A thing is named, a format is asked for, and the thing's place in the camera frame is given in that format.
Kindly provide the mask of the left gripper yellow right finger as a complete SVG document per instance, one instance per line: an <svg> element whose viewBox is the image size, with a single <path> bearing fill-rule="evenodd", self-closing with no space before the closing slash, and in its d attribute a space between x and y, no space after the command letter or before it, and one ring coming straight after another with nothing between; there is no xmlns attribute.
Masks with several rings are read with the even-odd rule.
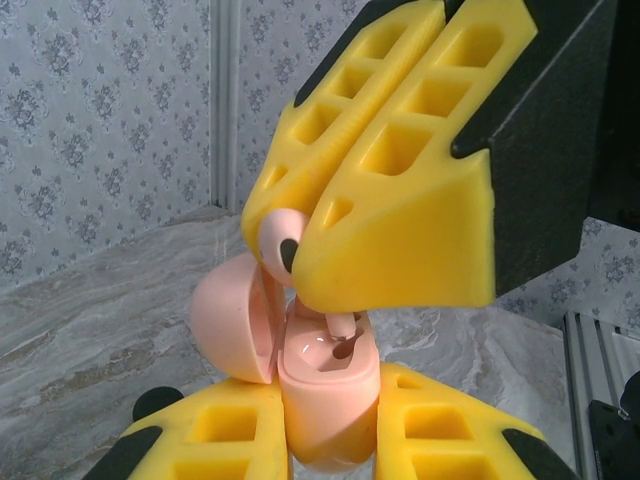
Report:
<svg viewBox="0 0 640 480"><path fill-rule="evenodd" d="M580 480L528 423L383 363L374 480Z"/></svg>

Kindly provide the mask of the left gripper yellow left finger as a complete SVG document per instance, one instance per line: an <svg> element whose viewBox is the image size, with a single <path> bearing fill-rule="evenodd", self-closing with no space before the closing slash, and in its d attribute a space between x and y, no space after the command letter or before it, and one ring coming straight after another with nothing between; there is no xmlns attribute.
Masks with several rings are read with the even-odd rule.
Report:
<svg viewBox="0 0 640 480"><path fill-rule="evenodd" d="M279 385L226 379L130 425L82 480L290 480Z"/></svg>

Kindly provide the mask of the pink earbuds charging case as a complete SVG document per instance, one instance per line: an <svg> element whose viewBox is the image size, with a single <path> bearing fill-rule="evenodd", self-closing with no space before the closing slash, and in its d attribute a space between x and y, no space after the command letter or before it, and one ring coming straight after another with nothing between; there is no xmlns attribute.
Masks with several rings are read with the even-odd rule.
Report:
<svg viewBox="0 0 640 480"><path fill-rule="evenodd" d="M379 352L369 318L353 314L355 334L333 337L326 316L284 287L250 253L214 268L197 285L190 328L219 371L256 384L278 383L287 444L306 467L346 472L377 442Z"/></svg>

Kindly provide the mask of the pink wireless earbud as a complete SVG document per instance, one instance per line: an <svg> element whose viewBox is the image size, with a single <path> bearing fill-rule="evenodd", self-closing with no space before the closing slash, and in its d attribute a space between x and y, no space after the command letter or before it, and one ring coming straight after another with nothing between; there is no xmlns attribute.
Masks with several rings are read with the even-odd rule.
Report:
<svg viewBox="0 0 640 480"><path fill-rule="evenodd" d="M262 263L269 274L281 285L295 288L292 276L293 263L308 224L308 217L298 210L278 208L268 213L258 231L258 247ZM307 307L299 297L294 300L297 318L324 320L329 336L337 341L351 340L356 336L354 312L318 312Z"/></svg>

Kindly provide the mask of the aluminium corner post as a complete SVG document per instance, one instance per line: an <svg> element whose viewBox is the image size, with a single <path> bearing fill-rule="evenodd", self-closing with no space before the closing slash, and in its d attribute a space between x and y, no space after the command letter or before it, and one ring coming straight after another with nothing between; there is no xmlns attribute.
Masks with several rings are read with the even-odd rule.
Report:
<svg viewBox="0 0 640 480"><path fill-rule="evenodd" d="M210 198L237 208L237 120L240 0L209 0Z"/></svg>

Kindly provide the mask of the long aluminium frame rail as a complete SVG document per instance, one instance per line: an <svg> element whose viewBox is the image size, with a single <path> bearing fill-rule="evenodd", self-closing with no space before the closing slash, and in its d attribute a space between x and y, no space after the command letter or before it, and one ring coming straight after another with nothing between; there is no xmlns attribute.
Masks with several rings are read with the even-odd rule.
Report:
<svg viewBox="0 0 640 480"><path fill-rule="evenodd" d="M640 334L575 312L563 332L578 475L640 480Z"/></svg>

